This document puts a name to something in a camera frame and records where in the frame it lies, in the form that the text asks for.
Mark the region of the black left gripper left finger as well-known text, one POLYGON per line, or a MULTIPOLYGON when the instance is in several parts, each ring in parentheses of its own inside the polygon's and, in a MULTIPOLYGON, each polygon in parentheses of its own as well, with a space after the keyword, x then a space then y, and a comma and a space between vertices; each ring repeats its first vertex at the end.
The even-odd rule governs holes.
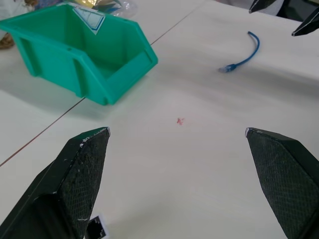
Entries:
POLYGON ((2 239, 82 239, 100 189, 110 130, 67 141, 0 226, 2 239))

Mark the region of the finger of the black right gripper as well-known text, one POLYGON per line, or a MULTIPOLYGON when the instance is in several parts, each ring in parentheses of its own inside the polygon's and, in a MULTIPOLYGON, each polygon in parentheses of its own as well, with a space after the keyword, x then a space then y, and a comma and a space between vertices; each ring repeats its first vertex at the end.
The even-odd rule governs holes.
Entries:
POLYGON ((302 24, 292 32, 292 36, 302 36, 314 32, 319 28, 319 10, 315 9, 302 24))
POLYGON ((274 3, 274 0, 254 0, 249 8, 249 13, 264 10, 274 3))

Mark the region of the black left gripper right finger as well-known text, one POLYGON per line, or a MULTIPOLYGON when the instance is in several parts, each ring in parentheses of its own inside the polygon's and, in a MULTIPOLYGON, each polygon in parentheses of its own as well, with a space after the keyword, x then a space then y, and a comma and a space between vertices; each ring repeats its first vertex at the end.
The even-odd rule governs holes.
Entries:
POLYGON ((245 131, 262 191, 289 239, 319 237, 319 161, 296 139, 245 131))

